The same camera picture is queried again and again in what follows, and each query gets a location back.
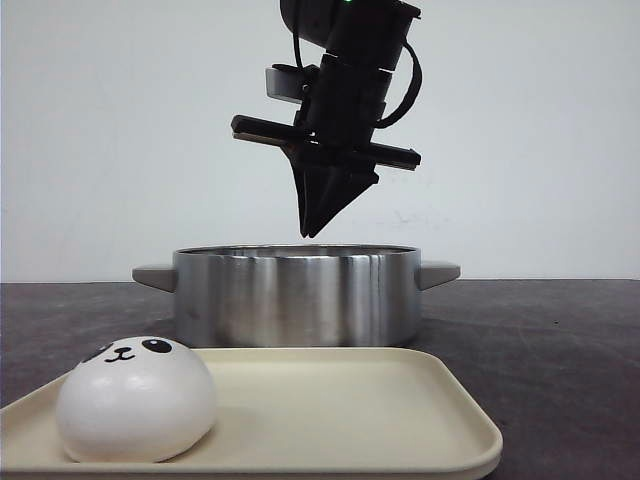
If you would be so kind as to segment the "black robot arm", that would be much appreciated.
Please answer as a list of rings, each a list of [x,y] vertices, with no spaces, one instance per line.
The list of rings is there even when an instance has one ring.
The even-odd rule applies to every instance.
[[[319,65],[274,64],[266,71],[271,98],[299,104],[290,125],[237,115],[233,136],[275,145],[289,159],[298,197],[300,232],[315,237],[343,208],[379,180],[378,165],[415,169],[419,153],[372,142],[413,106],[422,70],[399,106],[384,112],[392,73],[420,10],[403,1],[283,1],[293,40],[324,48]]]

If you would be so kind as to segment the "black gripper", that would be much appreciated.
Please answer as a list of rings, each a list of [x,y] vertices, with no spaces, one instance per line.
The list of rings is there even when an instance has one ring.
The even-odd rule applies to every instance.
[[[244,115],[231,121],[234,138],[284,152],[297,191],[300,233],[306,236],[316,236],[378,182],[374,165],[404,170],[419,165],[414,150],[371,141],[384,112],[390,72],[358,68],[329,54],[318,67],[291,125]]]

